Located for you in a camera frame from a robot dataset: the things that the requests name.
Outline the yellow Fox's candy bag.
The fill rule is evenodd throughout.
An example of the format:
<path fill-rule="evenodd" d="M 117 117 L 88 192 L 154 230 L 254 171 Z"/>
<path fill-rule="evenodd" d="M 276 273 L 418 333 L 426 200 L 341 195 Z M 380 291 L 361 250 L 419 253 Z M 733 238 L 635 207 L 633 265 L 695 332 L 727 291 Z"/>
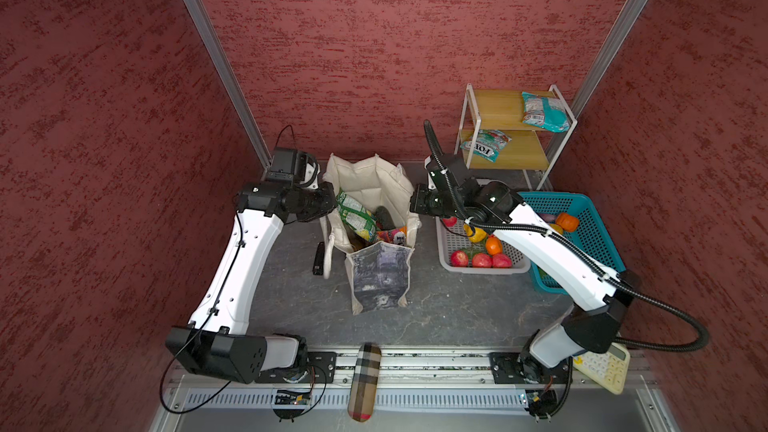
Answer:
<path fill-rule="evenodd" d="M 370 213 L 358 200 L 344 191 L 336 196 L 337 207 L 342 222 L 352 232 L 370 243 L 376 238 L 378 228 L 372 213 Z"/>

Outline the orange Fox's candy bag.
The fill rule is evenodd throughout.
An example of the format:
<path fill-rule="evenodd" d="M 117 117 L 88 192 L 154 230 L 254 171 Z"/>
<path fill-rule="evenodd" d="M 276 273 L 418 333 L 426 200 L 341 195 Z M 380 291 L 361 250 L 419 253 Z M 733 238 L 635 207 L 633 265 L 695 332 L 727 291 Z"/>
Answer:
<path fill-rule="evenodd" d="M 378 241 L 390 244 L 406 246 L 407 245 L 407 227 L 400 227 L 390 230 L 380 230 L 376 234 Z"/>

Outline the dark green cucumber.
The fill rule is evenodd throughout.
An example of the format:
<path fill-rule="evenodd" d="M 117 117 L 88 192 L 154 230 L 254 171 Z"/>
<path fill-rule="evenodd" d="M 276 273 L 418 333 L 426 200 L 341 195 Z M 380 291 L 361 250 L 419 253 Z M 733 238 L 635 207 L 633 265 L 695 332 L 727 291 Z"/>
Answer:
<path fill-rule="evenodd" d="M 380 231 L 389 231 L 397 228 L 394 219 L 385 206 L 379 206 L 375 209 L 374 219 Z"/>

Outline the orange tangerine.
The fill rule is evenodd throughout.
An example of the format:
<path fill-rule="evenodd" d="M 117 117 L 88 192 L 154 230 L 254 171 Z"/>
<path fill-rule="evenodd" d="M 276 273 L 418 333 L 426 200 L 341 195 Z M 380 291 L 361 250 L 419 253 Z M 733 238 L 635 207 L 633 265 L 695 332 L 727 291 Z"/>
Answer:
<path fill-rule="evenodd" d="M 503 252 L 503 246 L 501 241 L 491 235 L 485 240 L 485 249 L 488 255 L 495 256 Z"/>

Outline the cream canvas tote bag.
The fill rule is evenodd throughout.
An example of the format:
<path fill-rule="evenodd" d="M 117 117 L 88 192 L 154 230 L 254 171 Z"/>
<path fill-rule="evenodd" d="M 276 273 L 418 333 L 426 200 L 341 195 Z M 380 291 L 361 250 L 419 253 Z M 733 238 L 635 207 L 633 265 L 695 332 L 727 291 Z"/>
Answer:
<path fill-rule="evenodd" d="M 331 252 L 339 250 L 354 315 L 405 307 L 421 222 L 409 210 L 415 188 L 404 168 L 377 155 L 357 162 L 331 156 L 323 180 L 337 202 L 321 219 L 327 239 L 323 276 L 330 276 Z"/>

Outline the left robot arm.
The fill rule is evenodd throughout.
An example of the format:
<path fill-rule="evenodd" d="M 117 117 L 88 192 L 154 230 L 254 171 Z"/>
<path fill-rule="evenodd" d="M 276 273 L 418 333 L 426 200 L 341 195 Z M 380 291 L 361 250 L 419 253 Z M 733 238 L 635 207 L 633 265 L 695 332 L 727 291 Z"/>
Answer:
<path fill-rule="evenodd" d="M 195 375 L 250 384 L 272 370 L 308 367 L 304 338 L 247 333 L 251 306 L 276 239 L 293 215 L 311 222 L 336 207 L 334 188 L 263 182 L 242 190 L 235 202 L 232 233 L 217 272 L 188 324 L 169 332 L 174 360 Z"/>

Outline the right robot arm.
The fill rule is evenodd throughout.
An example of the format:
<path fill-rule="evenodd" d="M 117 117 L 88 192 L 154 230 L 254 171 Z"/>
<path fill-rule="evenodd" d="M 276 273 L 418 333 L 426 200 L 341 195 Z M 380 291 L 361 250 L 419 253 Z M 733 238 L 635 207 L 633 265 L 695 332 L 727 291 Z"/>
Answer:
<path fill-rule="evenodd" d="M 410 202 L 413 212 L 455 217 L 493 233 L 543 267 L 572 299 L 568 313 L 526 342 L 517 358 L 517 375 L 529 383 L 540 382 L 575 356 L 610 349 L 627 309 L 610 282 L 619 277 L 614 269 L 552 229 L 506 184 L 491 181 L 481 186 L 460 160 L 446 155 L 430 156 L 424 167 L 428 183 L 416 187 Z"/>

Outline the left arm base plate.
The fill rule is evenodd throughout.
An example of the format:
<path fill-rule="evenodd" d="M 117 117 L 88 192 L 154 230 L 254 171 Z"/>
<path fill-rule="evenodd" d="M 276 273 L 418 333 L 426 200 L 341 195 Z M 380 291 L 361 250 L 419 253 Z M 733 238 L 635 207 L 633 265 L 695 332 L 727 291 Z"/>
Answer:
<path fill-rule="evenodd" d="M 279 385 L 325 385 L 334 379 L 338 354 L 328 351 L 310 351 L 300 357 L 292 368 L 276 368 L 261 372 L 256 383 Z"/>

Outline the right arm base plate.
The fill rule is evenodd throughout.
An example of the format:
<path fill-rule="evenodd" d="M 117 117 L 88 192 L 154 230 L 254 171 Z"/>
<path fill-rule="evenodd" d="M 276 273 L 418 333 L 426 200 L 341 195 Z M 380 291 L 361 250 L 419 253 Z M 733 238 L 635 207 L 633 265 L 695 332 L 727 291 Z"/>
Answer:
<path fill-rule="evenodd" d="M 494 383 L 557 385 L 565 384 L 570 376 L 567 360 L 548 368 L 527 352 L 491 352 L 489 366 Z"/>

